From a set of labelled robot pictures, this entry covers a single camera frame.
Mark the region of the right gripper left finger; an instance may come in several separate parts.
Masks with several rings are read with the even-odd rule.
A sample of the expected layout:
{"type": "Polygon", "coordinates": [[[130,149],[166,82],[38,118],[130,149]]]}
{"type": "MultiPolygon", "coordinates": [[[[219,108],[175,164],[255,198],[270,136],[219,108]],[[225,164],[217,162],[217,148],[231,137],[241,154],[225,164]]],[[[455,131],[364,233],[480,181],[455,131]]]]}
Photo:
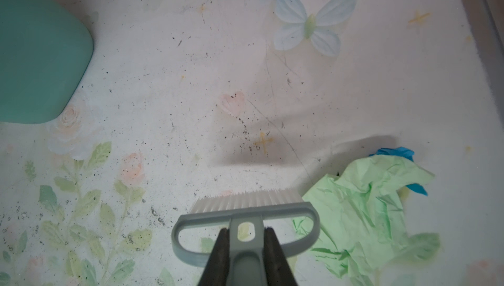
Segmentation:
{"type": "Polygon", "coordinates": [[[230,270],[229,229],[220,230],[198,286],[226,286],[230,270]]]}

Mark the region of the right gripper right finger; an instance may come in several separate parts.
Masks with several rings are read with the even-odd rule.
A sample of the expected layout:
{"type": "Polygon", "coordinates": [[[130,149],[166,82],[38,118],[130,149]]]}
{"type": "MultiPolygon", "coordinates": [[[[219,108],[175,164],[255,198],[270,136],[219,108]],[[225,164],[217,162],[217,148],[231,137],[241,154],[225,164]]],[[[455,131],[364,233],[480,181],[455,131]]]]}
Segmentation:
{"type": "Polygon", "coordinates": [[[273,228],[265,228],[262,258],[268,286],[298,286],[273,228]]]}

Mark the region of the grey-blue hand brush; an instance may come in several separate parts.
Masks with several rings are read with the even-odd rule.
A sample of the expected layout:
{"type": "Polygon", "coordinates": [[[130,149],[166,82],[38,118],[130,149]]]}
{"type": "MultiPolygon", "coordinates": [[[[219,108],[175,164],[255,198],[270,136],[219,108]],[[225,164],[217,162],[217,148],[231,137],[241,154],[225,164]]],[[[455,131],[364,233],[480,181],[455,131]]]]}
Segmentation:
{"type": "Polygon", "coordinates": [[[311,248],[320,235],[320,217],[295,189],[244,192],[198,199],[186,215],[178,218],[171,232],[174,254],[186,264],[205,269],[210,253],[183,247],[180,233],[189,228],[221,225],[230,233],[230,270],[227,285],[267,285],[263,262],[266,220],[307,217],[312,228],[304,237],[280,244],[288,259],[311,248]]]}

